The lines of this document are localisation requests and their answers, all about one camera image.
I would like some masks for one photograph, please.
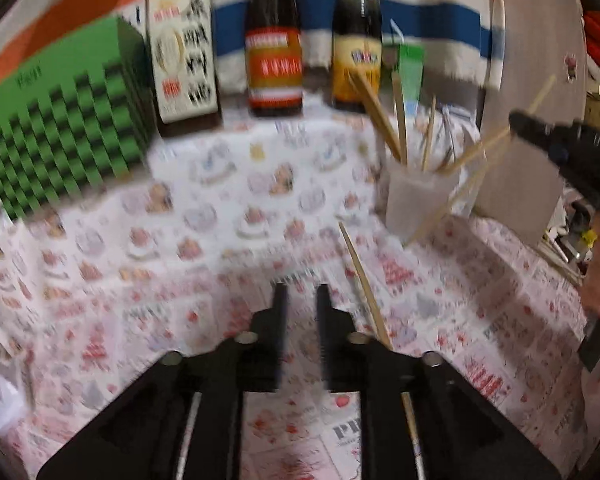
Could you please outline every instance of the dark glass bottle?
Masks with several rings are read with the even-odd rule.
[[[255,116],[302,111],[302,45],[297,0],[249,0],[245,17],[249,106]]]
[[[333,14],[333,106],[364,113],[362,101],[349,82],[349,71],[352,68],[364,70],[377,93],[381,65],[380,0],[336,0]]]

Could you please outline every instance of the green checkered box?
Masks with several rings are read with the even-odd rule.
[[[142,36],[104,18],[0,84],[0,198],[11,219],[142,160],[155,132],[146,67]]]

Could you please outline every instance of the table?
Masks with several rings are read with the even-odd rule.
[[[484,219],[445,219],[404,250],[372,214],[371,125],[315,108],[278,123],[232,116],[233,132],[156,148],[152,178],[0,224],[0,341],[29,353],[36,398],[6,441],[31,478],[162,353],[248,327],[281,276],[296,278],[283,384],[247,396],[241,477],[358,478],[357,397],[324,391],[315,332],[321,281],[370,330],[338,219],[395,348],[442,353],[570,472],[586,436],[576,291]]]

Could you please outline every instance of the striped cloth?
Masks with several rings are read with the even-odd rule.
[[[215,1],[215,42],[223,91],[246,86],[246,0]],[[299,0],[304,60],[331,63],[335,0]],[[18,0],[0,21],[0,81],[28,57],[96,18],[122,14],[144,33],[144,0]],[[503,0],[382,0],[383,31],[393,20],[407,41],[424,45],[427,67],[478,86],[499,88],[504,57]]]

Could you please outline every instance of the wooden chopstick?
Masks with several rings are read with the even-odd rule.
[[[380,314],[380,307],[378,307],[378,304],[375,301],[375,297],[373,296],[373,292],[371,290],[371,285],[369,284],[368,278],[366,278],[366,273],[362,268],[362,263],[360,263],[360,258],[358,258],[357,253],[355,252],[355,248],[353,247],[353,243],[351,242],[351,238],[349,238],[349,233],[347,233],[347,229],[344,227],[344,224],[340,222],[338,225],[340,231],[342,231],[344,242],[347,244],[347,249],[349,250],[351,259],[353,260],[353,267],[355,267],[355,272],[360,280],[360,285],[362,285],[362,291],[365,294],[366,302],[369,305],[369,313],[371,314],[371,317],[373,318],[373,324],[375,325],[375,334],[378,336],[378,339],[384,346],[392,349],[389,333],[386,331],[384,319],[382,319],[382,314]]]
[[[429,125],[427,126],[427,138],[424,145],[424,153],[422,154],[422,171],[427,170],[429,164],[429,155],[431,154],[431,144],[433,144],[433,127],[435,126],[435,107],[437,106],[437,98],[433,96],[431,101],[431,111],[429,112]]]
[[[548,93],[552,90],[553,85],[555,85],[556,77],[555,74],[551,75],[544,85],[542,89],[538,92],[535,99],[532,101],[531,105],[526,109],[527,113],[534,114],[537,112],[542,102],[545,100]],[[462,166],[472,161],[474,158],[482,155],[482,153],[486,152],[486,150],[492,148],[496,144],[499,144],[501,140],[506,139],[511,132],[510,126],[507,126],[502,131],[498,132],[494,136],[487,136],[485,140],[480,140],[477,144],[471,146],[466,152],[462,153],[462,155],[452,164],[449,164],[445,168],[440,168],[439,173],[443,175],[449,175],[454,171],[459,170]]]
[[[371,290],[371,285],[369,284],[368,278],[366,278],[366,273],[365,270],[362,268],[360,258],[357,256],[357,252],[355,251],[355,247],[353,247],[351,238],[349,238],[349,233],[347,233],[347,229],[344,227],[344,224],[342,222],[340,222],[338,225],[340,231],[342,232],[342,236],[344,237],[344,242],[347,245],[347,249],[349,250],[351,259],[353,260],[353,267],[355,267],[355,273],[357,274],[357,278],[358,280],[360,280],[360,284],[362,285],[362,291],[365,294],[366,303],[369,307],[371,317],[373,318],[373,324],[375,325],[375,336],[386,348],[388,348],[389,350],[393,350],[393,343],[391,342],[389,333],[386,330],[384,318],[380,313],[380,308],[378,307],[377,301],[375,301],[375,297]],[[420,444],[419,434],[417,433],[416,414],[413,409],[413,401],[411,400],[411,394],[409,394],[408,392],[402,392],[401,399],[402,405],[404,406],[404,413],[407,417],[409,433],[411,434],[411,442],[413,443],[413,453],[416,459],[417,477],[419,480],[426,480],[424,460],[422,459],[421,452],[422,448]]]
[[[362,69],[353,69],[349,72],[351,83],[362,98],[366,113],[369,114],[373,126],[384,139],[384,142],[391,150],[391,154],[398,162],[401,162],[400,148],[398,147],[397,136],[389,118],[382,108],[380,101],[373,92],[365,73]]]
[[[460,155],[454,163],[447,164],[445,167],[440,168],[438,173],[444,176],[455,173],[455,171],[459,170],[462,166],[472,161],[474,158],[482,155],[484,152],[486,152],[486,150],[491,149],[493,146],[499,144],[502,140],[510,137],[510,133],[511,128],[507,126],[496,135],[489,136],[486,140],[480,140],[480,142],[474,144],[468,150],[462,153],[462,155]]]
[[[428,218],[422,221],[422,223],[419,225],[413,236],[409,239],[409,241],[402,244],[402,246],[407,247],[413,242],[417,242],[418,240],[422,239],[424,236],[429,234],[435,228],[435,226],[439,224],[442,218],[444,218],[451,212],[453,205],[459,199],[461,199],[468,191],[470,191],[470,189],[473,186],[478,184],[480,180],[482,180],[482,178],[486,176],[488,171],[499,162],[500,158],[506,153],[507,147],[508,145],[502,145],[502,147],[500,147],[500,149],[493,156],[489,157],[489,160],[486,162],[486,164],[484,164],[482,168],[480,168],[478,171],[476,171],[470,177],[468,177],[466,182],[462,184],[462,187],[459,190],[457,190],[447,202],[439,206],[439,208],[436,209],[435,212],[433,212]]]
[[[400,140],[400,160],[404,166],[409,163],[407,146],[407,114],[404,110],[404,94],[402,92],[402,78],[400,73],[395,71],[391,74],[391,83],[393,84],[393,99],[395,101],[395,111],[398,115],[398,135]]]
[[[445,158],[443,158],[442,162],[438,166],[435,171],[440,171],[443,167],[447,166],[449,162],[451,162],[451,157],[453,156],[453,148],[449,148],[446,150]]]

